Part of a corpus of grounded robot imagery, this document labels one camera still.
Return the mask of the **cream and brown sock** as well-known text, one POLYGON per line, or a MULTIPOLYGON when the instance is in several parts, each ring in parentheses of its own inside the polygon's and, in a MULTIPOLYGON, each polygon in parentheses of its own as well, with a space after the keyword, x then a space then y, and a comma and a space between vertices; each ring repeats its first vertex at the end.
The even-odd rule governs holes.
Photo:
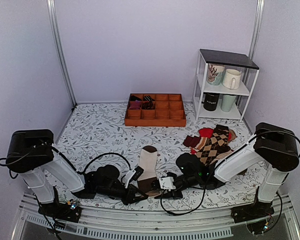
POLYGON ((137 185, 149 198, 155 198, 161 194, 159 189, 152 187, 152 183, 158 180, 156 174, 157 158, 158 150, 151 145, 144 146, 139 156, 138 166, 143 169, 143 173, 137 179, 137 185))

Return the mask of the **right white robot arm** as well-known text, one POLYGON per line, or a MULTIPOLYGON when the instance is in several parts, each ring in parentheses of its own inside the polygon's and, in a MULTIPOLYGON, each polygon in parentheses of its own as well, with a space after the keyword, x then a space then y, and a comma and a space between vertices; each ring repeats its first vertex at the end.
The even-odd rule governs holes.
POLYGON ((266 176, 258 187, 256 201, 248 208, 252 218, 259 218, 268 210, 287 174, 299 165, 299 143, 293 131, 261 122, 245 144, 223 159, 205 165, 194 154, 181 154, 175 163, 182 174, 169 172, 166 177, 154 180, 151 187, 166 191, 165 198, 181 198, 184 189, 200 185, 215 190, 250 166, 265 161, 266 176))

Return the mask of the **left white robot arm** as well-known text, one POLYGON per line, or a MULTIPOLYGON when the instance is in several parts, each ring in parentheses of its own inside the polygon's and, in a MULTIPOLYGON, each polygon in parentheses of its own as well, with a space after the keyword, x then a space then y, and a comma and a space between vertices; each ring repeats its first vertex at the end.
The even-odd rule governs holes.
POLYGON ((122 179, 119 179, 118 168, 109 164, 96 171, 78 171, 54 146, 53 137, 49 129, 16 131, 11 136, 7 156, 0 159, 0 166, 20 175, 53 217, 60 217, 65 210, 44 171, 52 174, 79 199, 93 199, 99 194, 120 199, 124 205, 129 205, 148 198, 146 193, 130 183, 143 173, 142 168, 130 168, 122 179))

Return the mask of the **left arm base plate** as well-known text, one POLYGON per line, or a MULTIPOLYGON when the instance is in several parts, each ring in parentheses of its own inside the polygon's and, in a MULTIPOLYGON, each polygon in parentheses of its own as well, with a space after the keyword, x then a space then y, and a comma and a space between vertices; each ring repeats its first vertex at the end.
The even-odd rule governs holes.
POLYGON ((82 208, 76 201, 68 201, 67 203, 39 203, 38 212, 54 219, 78 223, 81 217, 82 208))

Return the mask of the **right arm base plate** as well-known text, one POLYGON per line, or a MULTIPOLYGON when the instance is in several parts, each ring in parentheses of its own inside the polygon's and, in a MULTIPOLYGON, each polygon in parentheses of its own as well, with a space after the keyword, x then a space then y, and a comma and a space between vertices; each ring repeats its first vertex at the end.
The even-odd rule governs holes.
POLYGON ((274 214, 271 203, 251 203, 243 206, 233 207, 231 217, 235 223, 246 222, 274 214))

